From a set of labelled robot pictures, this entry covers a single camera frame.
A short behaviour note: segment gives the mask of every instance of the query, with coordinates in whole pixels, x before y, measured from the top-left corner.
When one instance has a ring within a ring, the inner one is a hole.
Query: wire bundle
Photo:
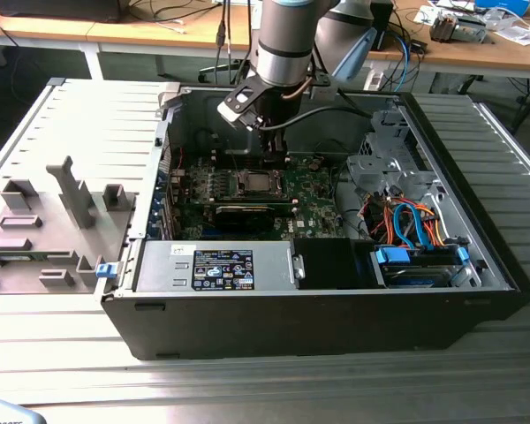
[[[367,205],[371,201],[370,199],[367,199],[363,208],[361,208],[361,216],[363,216]],[[414,214],[415,212],[423,213],[424,216],[417,217]],[[369,235],[373,238],[384,227],[384,232],[378,240],[380,243],[394,245],[397,239],[400,239],[403,244],[399,246],[414,249],[414,243],[400,229],[399,216],[401,213],[408,213],[413,216],[417,238],[423,246],[445,246],[440,236],[438,216],[434,211],[423,203],[415,203],[405,198],[391,198],[384,202],[382,220],[369,232]]]

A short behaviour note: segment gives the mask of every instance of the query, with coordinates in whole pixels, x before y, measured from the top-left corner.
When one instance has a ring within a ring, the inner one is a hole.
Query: wooden table
[[[153,5],[159,8],[177,2],[178,0],[154,0]],[[429,26],[410,21],[420,5],[425,3],[424,0],[397,0],[397,3],[398,14],[405,28],[413,38],[428,44],[428,52],[420,66],[422,71],[530,78],[530,46],[522,47],[495,34],[489,36],[494,43],[432,42],[429,39]],[[176,9],[170,11],[172,14],[163,16],[176,16],[210,5],[209,0],[194,0],[189,8]],[[147,4],[140,4],[138,8],[134,9],[136,14],[147,18]],[[216,29],[220,18],[219,7],[185,18],[185,25],[182,27],[186,34],[178,34],[154,23],[138,21],[131,16],[119,24],[0,16],[0,25],[23,47],[83,51],[92,78],[101,79],[102,70],[97,56],[99,52],[214,57]],[[245,6],[232,6],[231,22],[232,56],[240,58],[245,55],[248,43]],[[11,42],[0,31],[0,45],[9,44]],[[366,66],[372,69],[370,77],[394,66],[401,56],[400,50],[392,42],[385,51],[370,52],[366,62]]]

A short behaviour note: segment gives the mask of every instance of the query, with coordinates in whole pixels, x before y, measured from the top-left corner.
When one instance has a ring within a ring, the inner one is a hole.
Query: black computer case
[[[0,14],[118,22],[129,3],[130,0],[0,0]]]

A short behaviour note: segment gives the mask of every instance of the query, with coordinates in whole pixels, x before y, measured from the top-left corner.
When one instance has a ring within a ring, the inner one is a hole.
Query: sticker
[[[193,250],[196,291],[253,290],[254,253],[251,250]]]
[[[173,245],[170,247],[170,254],[180,256],[190,256],[196,250],[196,245]]]

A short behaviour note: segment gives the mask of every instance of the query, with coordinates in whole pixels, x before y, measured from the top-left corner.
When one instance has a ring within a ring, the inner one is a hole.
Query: blue tab
[[[97,278],[116,278],[117,264],[116,263],[101,263],[96,268]]]
[[[469,253],[467,252],[467,249],[465,249],[464,247],[458,248],[458,256],[459,256],[459,259],[463,263],[469,262]]]
[[[375,256],[379,263],[410,263],[410,255],[403,247],[381,247]]]

